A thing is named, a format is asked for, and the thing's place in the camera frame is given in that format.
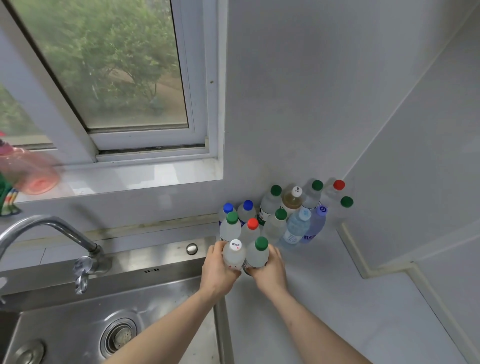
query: forearm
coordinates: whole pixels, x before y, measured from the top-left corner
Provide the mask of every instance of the forearm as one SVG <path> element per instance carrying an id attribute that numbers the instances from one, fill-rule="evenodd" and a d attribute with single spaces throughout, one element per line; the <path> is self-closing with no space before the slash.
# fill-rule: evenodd
<path id="1" fill-rule="evenodd" d="M 215 304 L 200 290 L 116 352 L 108 364 L 177 364 Z"/>
<path id="2" fill-rule="evenodd" d="M 270 297 L 305 364 L 371 364 L 287 291 Z"/>

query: window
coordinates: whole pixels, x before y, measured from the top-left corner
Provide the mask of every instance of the window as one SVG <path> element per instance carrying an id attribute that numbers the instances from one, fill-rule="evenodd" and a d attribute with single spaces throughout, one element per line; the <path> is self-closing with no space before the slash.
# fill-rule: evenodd
<path id="1" fill-rule="evenodd" d="M 67 163 L 216 156 L 215 0 L 0 4 L 0 132 Z"/>

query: green bottle cap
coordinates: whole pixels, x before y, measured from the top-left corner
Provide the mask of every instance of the green bottle cap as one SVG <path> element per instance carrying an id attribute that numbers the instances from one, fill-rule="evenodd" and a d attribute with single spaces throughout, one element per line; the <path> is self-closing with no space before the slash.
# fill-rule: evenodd
<path id="1" fill-rule="evenodd" d="M 239 220 L 239 216 L 236 211 L 232 211 L 227 214 L 227 222 L 230 225 L 236 224 L 238 220 Z"/>
<path id="2" fill-rule="evenodd" d="M 353 198 L 348 197 L 348 196 L 342 197 L 342 199 L 340 200 L 340 204 L 341 204 L 343 207 L 352 207 L 352 205 L 353 205 Z"/>
<path id="3" fill-rule="evenodd" d="M 279 208 L 275 211 L 275 217 L 280 221 L 285 220 L 287 218 L 287 212 L 284 209 Z"/>
<path id="4" fill-rule="evenodd" d="M 268 240 L 264 236 L 260 236 L 255 240 L 255 248 L 259 251 L 264 251 L 266 248 L 268 248 Z"/>
<path id="5" fill-rule="evenodd" d="M 282 194 L 282 187 L 280 187 L 278 184 L 274 184 L 270 189 L 270 193 L 273 196 L 280 196 Z"/>
<path id="6" fill-rule="evenodd" d="M 320 180 L 315 180 L 313 181 L 312 183 L 312 188 L 315 190 L 315 191 L 321 191 L 322 188 L 324 187 L 324 183 Z"/>

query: stainless steel sink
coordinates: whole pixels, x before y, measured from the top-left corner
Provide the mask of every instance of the stainless steel sink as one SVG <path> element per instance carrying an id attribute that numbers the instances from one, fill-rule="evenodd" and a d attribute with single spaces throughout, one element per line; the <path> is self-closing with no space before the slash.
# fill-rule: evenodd
<path id="1" fill-rule="evenodd" d="M 80 296 L 72 261 L 0 272 L 8 279 L 0 290 L 2 362 L 103 362 L 199 289 L 214 242 L 209 237 L 107 255 L 112 268 L 92 276 Z M 225 300 L 208 314 L 181 363 L 234 363 Z"/>

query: window sill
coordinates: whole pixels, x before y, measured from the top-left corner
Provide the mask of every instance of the window sill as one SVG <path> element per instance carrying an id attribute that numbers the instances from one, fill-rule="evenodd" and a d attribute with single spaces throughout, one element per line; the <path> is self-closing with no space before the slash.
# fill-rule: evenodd
<path id="1" fill-rule="evenodd" d="M 18 194 L 15 203 L 108 192 L 221 180 L 223 169 L 216 158 L 145 164 L 95 163 L 95 167 L 66 167 L 52 190 L 32 196 Z"/>

